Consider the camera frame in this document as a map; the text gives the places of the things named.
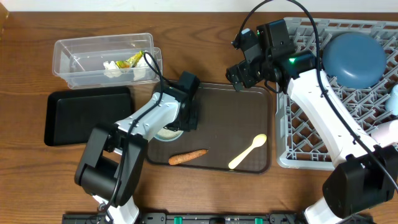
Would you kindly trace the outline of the small light blue cup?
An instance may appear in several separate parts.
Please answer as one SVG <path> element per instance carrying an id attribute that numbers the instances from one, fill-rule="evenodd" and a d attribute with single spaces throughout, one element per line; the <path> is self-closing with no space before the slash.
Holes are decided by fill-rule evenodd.
<path id="1" fill-rule="evenodd" d="M 385 109 L 390 111 L 393 116 L 398 115 L 398 84 L 394 85 L 389 93 L 390 97 L 386 100 Z"/>

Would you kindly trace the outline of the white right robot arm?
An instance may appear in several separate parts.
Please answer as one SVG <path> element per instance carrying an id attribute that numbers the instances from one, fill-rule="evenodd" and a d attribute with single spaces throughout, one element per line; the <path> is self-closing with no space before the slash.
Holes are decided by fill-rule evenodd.
<path id="1" fill-rule="evenodd" d="M 307 223 L 339 223 L 393 198 L 397 151 L 381 147 L 358 126 L 329 87 L 318 52 L 296 52 L 284 20 L 256 30 L 241 27 L 233 46 L 244 54 L 226 71 L 234 89 L 276 83 L 277 91 L 304 111 L 328 149 L 334 171 L 323 184 L 322 198 L 305 210 Z"/>

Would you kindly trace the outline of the white napkin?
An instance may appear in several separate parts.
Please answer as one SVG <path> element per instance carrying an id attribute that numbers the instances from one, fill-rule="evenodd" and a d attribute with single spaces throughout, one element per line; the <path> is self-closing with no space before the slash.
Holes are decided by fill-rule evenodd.
<path id="1" fill-rule="evenodd" d="M 131 68 L 118 68 L 116 61 L 105 61 L 103 63 L 104 75 L 109 78 L 131 75 L 133 81 L 141 81 L 147 76 L 146 70 L 149 68 L 148 64 L 154 66 L 154 61 L 148 55 L 144 55 L 137 65 Z"/>

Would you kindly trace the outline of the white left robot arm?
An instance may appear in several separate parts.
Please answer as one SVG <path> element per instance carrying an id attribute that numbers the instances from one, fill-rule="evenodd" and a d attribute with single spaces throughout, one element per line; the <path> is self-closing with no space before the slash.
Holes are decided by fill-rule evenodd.
<path id="1" fill-rule="evenodd" d="M 196 128 L 192 106 L 198 84 L 157 86 L 142 108 L 115 124 L 99 124 L 91 132 L 79 161 L 75 183 L 99 203 L 108 223 L 134 223 L 139 209 L 133 194 L 149 142 L 164 128 Z"/>

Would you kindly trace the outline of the brown serving tray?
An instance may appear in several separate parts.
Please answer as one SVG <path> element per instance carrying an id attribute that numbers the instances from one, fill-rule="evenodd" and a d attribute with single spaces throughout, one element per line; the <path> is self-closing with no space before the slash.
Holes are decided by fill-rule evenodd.
<path id="1" fill-rule="evenodd" d="M 272 96 L 262 87 L 236 91 L 231 85 L 202 83 L 195 94 L 199 105 L 196 130 L 176 140 L 152 139 L 147 150 L 151 164 L 166 166 L 169 158 L 199 149 L 207 153 L 182 167 L 229 171 L 228 164 L 252 144 L 258 134 L 267 141 L 253 149 L 234 172 L 261 174 L 272 160 Z"/>

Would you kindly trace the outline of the orange carrot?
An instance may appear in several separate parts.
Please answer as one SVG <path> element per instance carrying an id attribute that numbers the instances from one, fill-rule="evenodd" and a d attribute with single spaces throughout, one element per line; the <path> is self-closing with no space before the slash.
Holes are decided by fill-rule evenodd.
<path id="1" fill-rule="evenodd" d="M 174 166 L 177 164 L 188 162 L 190 160 L 193 160 L 193 159 L 196 159 L 198 157 L 205 155 L 207 152 L 208 152 L 207 149 L 200 149 L 200 150 L 188 152 L 185 154 L 179 154 L 179 155 L 172 156 L 169 159 L 169 165 Z"/>

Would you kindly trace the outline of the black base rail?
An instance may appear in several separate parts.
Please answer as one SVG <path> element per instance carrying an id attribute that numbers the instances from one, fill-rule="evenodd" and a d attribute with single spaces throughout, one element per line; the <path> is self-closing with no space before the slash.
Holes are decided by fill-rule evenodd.
<path id="1" fill-rule="evenodd" d="M 64 214 L 62 224 L 112 224 L 115 219 L 105 214 Z M 273 213 L 260 215 L 167 215 L 143 213 L 135 224 L 305 224 L 301 215 Z"/>

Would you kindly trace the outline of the clear plastic bin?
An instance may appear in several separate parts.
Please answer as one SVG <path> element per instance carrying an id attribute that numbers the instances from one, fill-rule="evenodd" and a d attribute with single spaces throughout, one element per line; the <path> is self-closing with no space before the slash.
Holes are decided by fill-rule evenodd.
<path id="1" fill-rule="evenodd" d="M 104 75 L 105 61 L 126 60 L 144 51 L 153 61 L 148 64 L 146 77 L 133 81 L 131 75 L 109 78 Z M 153 69 L 162 69 L 162 53 L 154 46 L 150 33 L 103 35 L 56 41 L 53 51 L 52 72 L 64 79 L 71 89 L 126 86 L 159 81 Z"/>

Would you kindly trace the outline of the black bin tray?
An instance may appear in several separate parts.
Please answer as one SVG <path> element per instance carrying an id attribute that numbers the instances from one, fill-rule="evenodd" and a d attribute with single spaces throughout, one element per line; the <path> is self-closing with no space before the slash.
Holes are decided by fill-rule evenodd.
<path id="1" fill-rule="evenodd" d="M 132 111 L 131 91 L 126 86 L 53 92 L 47 99 L 44 143 L 86 143 L 98 123 L 113 124 Z"/>

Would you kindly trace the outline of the dark blue plate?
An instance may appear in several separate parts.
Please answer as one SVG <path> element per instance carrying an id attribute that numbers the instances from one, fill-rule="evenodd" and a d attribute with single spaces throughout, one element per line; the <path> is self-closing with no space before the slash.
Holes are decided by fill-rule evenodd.
<path id="1" fill-rule="evenodd" d="M 387 59 L 382 45 L 372 37 L 350 32 L 336 36 L 326 45 L 322 64 L 340 85 L 365 89 L 379 82 Z"/>

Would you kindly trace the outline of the cream plastic spoon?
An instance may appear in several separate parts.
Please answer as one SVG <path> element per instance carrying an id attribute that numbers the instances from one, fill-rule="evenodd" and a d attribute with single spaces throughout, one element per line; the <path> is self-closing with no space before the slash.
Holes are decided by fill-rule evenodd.
<path id="1" fill-rule="evenodd" d="M 251 145 L 245 149 L 242 153 L 236 156 L 229 164 L 229 169 L 235 169 L 242 161 L 247 157 L 247 155 L 255 148 L 263 146 L 267 141 L 267 136 L 265 134 L 258 134 L 252 140 Z"/>

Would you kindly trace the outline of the pink plastic cup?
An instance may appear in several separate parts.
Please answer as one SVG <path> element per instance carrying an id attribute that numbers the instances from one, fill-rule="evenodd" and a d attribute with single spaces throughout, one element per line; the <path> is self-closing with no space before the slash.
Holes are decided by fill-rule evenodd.
<path id="1" fill-rule="evenodd" d="M 397 144 L 397 120 L 382 123 L 371 133 L 371 137 L 381 146 Z"/>

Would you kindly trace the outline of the grey dishwasher rack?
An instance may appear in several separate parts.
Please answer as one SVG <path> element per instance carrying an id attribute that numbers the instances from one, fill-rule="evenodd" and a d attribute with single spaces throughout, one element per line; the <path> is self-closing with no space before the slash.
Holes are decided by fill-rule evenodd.
<path id="1" fill-rule="evenodd" d="M 321 48 L 337 35 L 349 32 L 369 35 L 383 47 L 387 65 L 379 83 L 355 90 L 339 85 L 335 78 L 328 80 L 351 116 L 368 134 L 375 132 L 380 124 L 395 120 L 396 116 L 385 108 L 385 103 L 391 96 L 391 89 L 397 85 L 397 23 L 344 19 L 315 19 L 315 22 Z M 306 114 L 283 93 L 277 95 L 275 128 L 277 163 L 281 167 L 334 169 L 320 135 Z"/>

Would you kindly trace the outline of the green snack wrapper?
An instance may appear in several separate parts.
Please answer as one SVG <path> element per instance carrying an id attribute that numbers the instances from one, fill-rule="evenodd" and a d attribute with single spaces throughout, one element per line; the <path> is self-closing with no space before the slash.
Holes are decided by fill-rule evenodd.
<path id="1" fill-rule="evenodd" d="M 118 68 L 135 67 L 143 56 L 144 56 L 144 51 L 140 51 L 127 60 L 116 61 L 116 65 L 118 66 Z"/>

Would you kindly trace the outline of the light blue rice bowl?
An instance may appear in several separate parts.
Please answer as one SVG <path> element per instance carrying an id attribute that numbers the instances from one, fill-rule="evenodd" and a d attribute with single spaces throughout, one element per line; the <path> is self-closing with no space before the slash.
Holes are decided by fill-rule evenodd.
<path id="1" fill-rule="evenodd" d="M 163 141 L 163 142 L 170 142 L 178 139 L 181 135 L 183 134 L 183 131 L 178 130 L 178 131 L 172 131 L 169 129 L 162 128 L 155 136 L 154 138 Z"/>

